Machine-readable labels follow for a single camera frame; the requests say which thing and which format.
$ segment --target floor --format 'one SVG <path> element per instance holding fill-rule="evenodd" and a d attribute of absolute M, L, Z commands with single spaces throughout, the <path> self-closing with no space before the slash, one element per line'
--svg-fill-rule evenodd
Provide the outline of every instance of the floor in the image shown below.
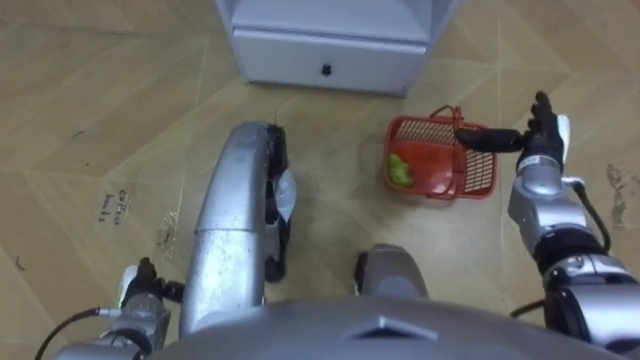
<path fill-rule="evenodd" d="M 286 128 L 298 182 L 290 273 L 272 300 L 349 294 L 355 256 L 375 242 L 405 246 L 435 299 L 506 313 L 540 297 L 505 215 L 515 156 L 481 201 L 400 196 L 380 180 L 395 115 L 454 104 L 522 128 L 539 89 L 572 118 L 567 172 L 587 180 L 640 276 L 640 0 L 468 1 L 406 99 L 245 85 L 210 3 L 0 0 L 0 353 L 31 358 L 54 324 L 115 303 L 142 256 L 183 279 L 216 156 L 248 119 Z M 54 346 L 104 325 L 74 325 Z"/>

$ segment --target green object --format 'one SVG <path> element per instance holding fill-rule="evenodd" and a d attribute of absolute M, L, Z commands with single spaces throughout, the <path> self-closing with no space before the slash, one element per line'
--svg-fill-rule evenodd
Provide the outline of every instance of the green object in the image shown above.
<path fill-rule="evenodd" d="M 389 155 L 387 173 L 391 182 L 396 186 L 411 187 L 413 185 L 411 167 L 396 154 Z"/>

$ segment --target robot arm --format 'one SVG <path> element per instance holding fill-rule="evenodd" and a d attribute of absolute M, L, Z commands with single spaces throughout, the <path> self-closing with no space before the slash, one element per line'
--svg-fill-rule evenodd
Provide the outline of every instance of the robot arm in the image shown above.
<path fill-rule="evenodd" d="M 549 329 L 615 352 L 640 344 L 640 286 L 616 258 L 608 255 L 604 225 L 601 245 L 586 214 L 584 183 L 563 177 L 569 145 L 568 118 L 556 115 L 544 93 L 536 95 L 529 130 L 460 131 L 460 142 L 486 152 L 521 151 L 508 213 L 518 224 L 525 247 L 543 278 L 545 322 Z"/>
<path fill-rule="evenodd" d="M 149 259 L 142 259 L 125 272 L 117 309 L 79 313 L 110 317 L 111 327 L 95 340 L 65 346 L 54 358 L 129 360 L 157 352 L 170 318 L 164 299 L 182 305 L 180 337 L 198 331 L 208 315 L 224 317 L 261 305 L 264 282 L 277 282 L 286 270 L 289 224 L 275 196 L 287 168 L 282 128 L 257 121 L 234 128 L 207 188 L 186 283 L 164 281 Z M 50 334 L 37 360 L 70 322 Z"/>

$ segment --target plastic basket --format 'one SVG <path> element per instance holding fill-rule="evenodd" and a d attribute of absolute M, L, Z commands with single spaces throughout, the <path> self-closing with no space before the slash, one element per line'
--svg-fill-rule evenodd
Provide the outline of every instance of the plastic basket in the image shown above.
<path fill-rule="evenodd" d="M 451 112 L 450 116 L 442 115 L 446 110 Z M 451 106 L 443 106 L 427 118 L 396 117 L 389 125 L 385 141 L 387 184 L 396 191 L 442 200 L 491 195 L 496 181 L 496 155 L 465 149 L 458 143 L 456 129 L 485 128 L 463 120 L 460 108 Z M 413 176 L 410 187 L 394 185 L 389 179 L 386 169 L 391 154 L 409 164 Z"/>

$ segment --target silver metal panel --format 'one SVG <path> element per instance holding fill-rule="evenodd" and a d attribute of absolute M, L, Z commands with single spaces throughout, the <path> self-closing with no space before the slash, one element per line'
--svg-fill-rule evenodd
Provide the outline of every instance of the silver metal panel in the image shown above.
<path fill-rule="evenodd" d="M 552 159 L 532 156 L 520 163 L 508 213 L 518 224 L 530 254 L 542 236 L 555 228 L 590 231 L 582 207 L 569 198 L 570 190 L 569 185 L 562 183 L 560 167 Z"/>
<path fill-rule="evenodd" d="M 420 269 L 402 247 L 376 244 L 369 251 L 361 295 L 426 298 Z"/>
<path fill-rule="evenodd" d="M 105 346 L 103 344 L 74 343 L 65 346 L 53 360 L 131 360 L 135 359 L 138 348 Z"/>
<path fill-rule="evenodd" d="M 604 277 L 606 275 L 626 275 L 633 277 L 632 274 L 630 274 L 624 267 L 622 262 L 616 258 L 606 255 L 583 254 L 568 257 L 553 264 L 553 266 L 544 273 L 542 282 L 544 287 L 546 288 L 549 281 L 560 273 L 565 274 L 570 278 L 579 278 L 584 276 Z M 603 285 L 602 291 L 608 291 L 606 289 L 608 288 Z"/>
<path fill-rule="evenodd" d="M 206 315 L 262 303 L 268 140 L 265 124 L 244 123 L 220 155 L 196 225 L 180 336 Z"/>
<path fill-rule="evenodd" d="M 570 286 L 591 335 L 591 343 L 640 339 L 640 287 L 637 285 Z"/>
<path fill-rule="evenodd" d="M 620 359 L 499 315 L 397 297 L 268 304 L 207 322 L 151 359 Z M 367 336 L 375 330 L 402 336 Z"/>

